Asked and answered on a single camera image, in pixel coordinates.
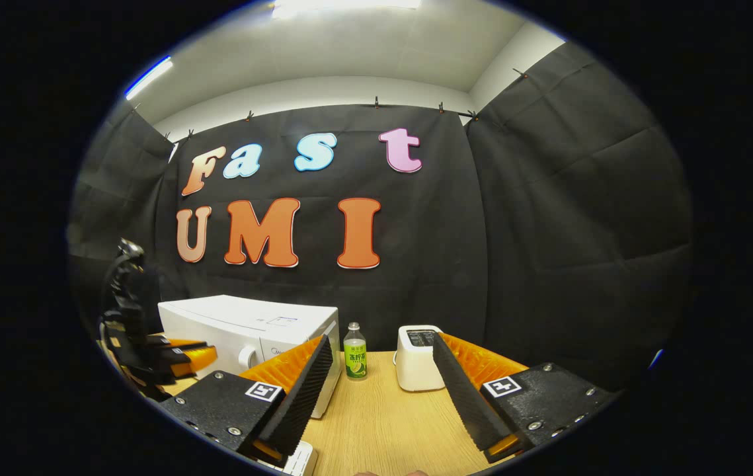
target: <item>white box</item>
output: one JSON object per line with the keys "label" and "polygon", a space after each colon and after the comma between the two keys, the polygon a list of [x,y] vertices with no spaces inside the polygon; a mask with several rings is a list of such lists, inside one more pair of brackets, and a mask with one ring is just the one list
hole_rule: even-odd
{"label": "white box", "polygon": [[318,397],[312,418],[321,418],[340,375],[338,362],[338,308],[283,304],[233,296],[210,296],[159,302],[162,329],[169,338],[204,340],[215,346],[217,360],[199,371],[240,374],[326,334],[332,348],[332,366]]}

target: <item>ceiling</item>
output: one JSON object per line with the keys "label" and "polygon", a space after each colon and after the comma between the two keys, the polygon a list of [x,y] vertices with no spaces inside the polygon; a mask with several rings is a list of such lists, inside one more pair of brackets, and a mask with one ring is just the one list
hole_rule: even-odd
{"label": "ceiling", "polygon": [[379,76],[470,91],[524,24],[484,0],[422,0],[418,9],[304,12],[271,18],[253,3],[170,54],[173,67],[131,103],[155,124],[203,100],[315,76]]}

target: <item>plastic bottle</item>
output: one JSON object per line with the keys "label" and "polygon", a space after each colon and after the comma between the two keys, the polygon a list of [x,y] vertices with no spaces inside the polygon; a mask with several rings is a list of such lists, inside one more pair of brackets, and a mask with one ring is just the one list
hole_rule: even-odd
{"label": "plastic bottle", "polygon": [[347,329],[349,332],[344,337],[346,376],[351,380],[364,380],[368,375],[367,344],[358,330],[358,323],[350,323]]}

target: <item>green label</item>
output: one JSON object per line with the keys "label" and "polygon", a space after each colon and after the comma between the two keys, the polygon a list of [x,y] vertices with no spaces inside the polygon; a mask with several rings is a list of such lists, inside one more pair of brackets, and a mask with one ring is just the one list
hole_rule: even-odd
{"label": "green label", "polygon": [[344,360],[346,361],[346,376],[352,379],[362,379],[368,374],[367,344],[361,346],[347,346],[344,344]]}

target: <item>table surface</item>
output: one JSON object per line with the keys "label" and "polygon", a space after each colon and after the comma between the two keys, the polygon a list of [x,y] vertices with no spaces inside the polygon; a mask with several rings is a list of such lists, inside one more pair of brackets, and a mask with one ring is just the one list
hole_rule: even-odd
{"label": "table surface", "polygon": [[[393,356],[368,352],[367,379],[352,381],[342,373],[324,416],[309,420],[303,440],[318,453],[315,476],[405,476],[416,470],[466,476],[493,466],[473,445],[446,389],[403,391]],[[176,395],[196,382],[177,380],[165,391]]]}

